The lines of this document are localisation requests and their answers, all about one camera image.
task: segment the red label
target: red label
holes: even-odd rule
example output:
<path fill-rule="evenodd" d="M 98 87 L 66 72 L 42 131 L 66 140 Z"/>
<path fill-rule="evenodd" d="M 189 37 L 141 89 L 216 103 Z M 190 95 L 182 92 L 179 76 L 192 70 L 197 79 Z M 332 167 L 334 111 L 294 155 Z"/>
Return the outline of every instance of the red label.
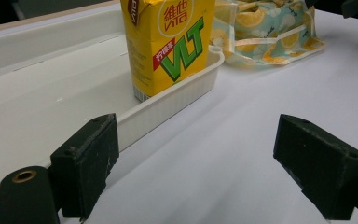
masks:
<path fill-rule="evenodd" d="M 166 45 L 164 45 L 164 47 L 161 48 L 161 50 L 159 50 L 157 52 L 157 54 L 155 54 L 155 56 L 153 57 L 153 70 L 156 71 L 156 69 L 159 68 L 159 66 L 161 65 L 161 61 L 171 53 L 171 51 L 173 50 L 173 47 L 175 46 L 175 37 L 168 42 Z"/>
<path fill-rule="evenodd" d="M 139 21 L 138 9 L 139 9 L 139 0 L 129 0 L 128 11 L 130 13 L 131 21 L 135 26 L 138 25 L 138 21 Z"/>

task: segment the screw hole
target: screw hole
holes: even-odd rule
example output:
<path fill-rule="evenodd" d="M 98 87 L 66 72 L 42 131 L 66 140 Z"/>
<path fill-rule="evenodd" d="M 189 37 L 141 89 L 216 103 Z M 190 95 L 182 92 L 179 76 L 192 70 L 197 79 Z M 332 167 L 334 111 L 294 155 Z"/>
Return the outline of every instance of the screw hole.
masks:
<path fill-rule="evenodd" d="M 358 158 L 358 155 L 356 153 L 354 153 L 354 152 L 350 152 L 350 157 L 356 159 L 356 158 Z"/>
<path fill-rule="evenodd" d="M 33 179 L 36 176 L 36 171 L 30 170 L 30 171 L 23 171 L 19 174 L 16 174 L 12 181 L 16 184 L 20 184 L 23 182 L 26 182 L 30 179 Z"/>
<path fill-rule="evenodd" d="M 70 147 L 70 148 L 65 150 L 64 154 L 67 155 L 67 156 L 73 156 L 73 155 L 76 154 L 76 152 L 77 152 L 77 148 Z"/>

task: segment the juice box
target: juice box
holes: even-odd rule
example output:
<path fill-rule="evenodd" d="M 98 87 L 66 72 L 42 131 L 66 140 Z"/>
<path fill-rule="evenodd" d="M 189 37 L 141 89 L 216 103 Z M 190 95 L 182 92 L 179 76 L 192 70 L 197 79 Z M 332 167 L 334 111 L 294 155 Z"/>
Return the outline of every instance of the juice box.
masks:
<path fill-rule="evenodd" d="M 205 68 L 214 0 L 121 0 L 121 8 L 139 100 Z"/>

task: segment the snack bag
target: snack bag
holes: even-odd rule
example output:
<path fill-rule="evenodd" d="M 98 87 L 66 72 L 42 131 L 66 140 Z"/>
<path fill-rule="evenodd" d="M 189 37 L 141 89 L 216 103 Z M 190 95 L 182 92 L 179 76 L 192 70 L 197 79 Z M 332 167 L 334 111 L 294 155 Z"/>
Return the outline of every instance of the snack bag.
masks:
<path fill-rule="evenodd" d="M 205 67 L 214 1 L 121 0 L 121 7 L 139 100 Z"/>
<path fill-rule="evenodd" d="M 285 65 L 324 49 L 304 0 L 216 0 L 211 44 L 236 66 Z"/>

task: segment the lemon slice print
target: lemon slice print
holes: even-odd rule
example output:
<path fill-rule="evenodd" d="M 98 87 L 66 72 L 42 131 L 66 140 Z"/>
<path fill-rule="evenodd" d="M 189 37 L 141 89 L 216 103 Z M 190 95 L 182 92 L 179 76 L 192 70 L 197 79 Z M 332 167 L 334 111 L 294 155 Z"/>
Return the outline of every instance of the lemon slice print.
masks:
<path fill-rule="evenodd" d="M 225 30 L 223 29 L 212 29 L 210 44 L 220 47 L 223 50 L 226 58 L 231 56 L 231 52 L 229 50 L 229 39 Z"/>
<path fill-rule="evenodd" d="M 303 3 L 302 2 L 294 2 L 291 6 L 290 6 L 291 9 L 294 9 L 294 10 L 303 10 Z"/>
<path fill-rule="evenodd" d="M 296 57 L 301 56 L 303 53 L 304 53 L 304 52 L 302 52 L 302 51 L 299 51 L 299 52 L 291 52 L 291 53 L 289 53 L 289 55 L 290 55 L 291 57 L 296 58 Z"/>
<path fill-rule="evenodd" d="M 235 13 L 236 7 L 234 4 L 216 2 L 214 5 L 214 18 L 221 22 L 230 24 L 231 17 L 235 17 Z"/>
<path fill-rule="evenodd" d="M 300 39 L 299 33 L 294 33 L 282 39 L 282 46 L 285 49 L 292 49 Z"/>
<path fill-rule="evenodd" d="M 313 37 L 309 38 L 303 46 L 303 48 L 307 50 L 316 50 L 323 47 L 324 47 L 324 42 Z"/>
<path fill-rule="evenodd" d="M 240 12 L 237 13 L 236 23 L 244 28 L 254 28 L 261 24 L 264 17 L 265 13 L 261 10 L 256 12 Z"/>
<path fill-rule="evenodd" d="M 286 2 L 287 2 L 287 0 L 274 0 L 274 3 L 275 3 L 278 7 L 283 6 Z"/>
<path fill-rule="evenodd" d="M 273 44 L 269 47 L 266 53 L 263 55 L 262 60 L 266 63 L 271 64 L 288 64 L 289 61 L 283 56 L 272 56 L 272 51 L 276 49 L 276 44 Z"/>
<path fill-rule="evenodd" d="M 236 47 L 236 49 L 244 52 L 253 52 L 257 46 L 258 46 L 257 44 L 239 45 Z"/>
<path fill-rule="evenodd" d="M 238 2 L 238 11 L 255 11 L 257 9 L 257 2 Z"/>

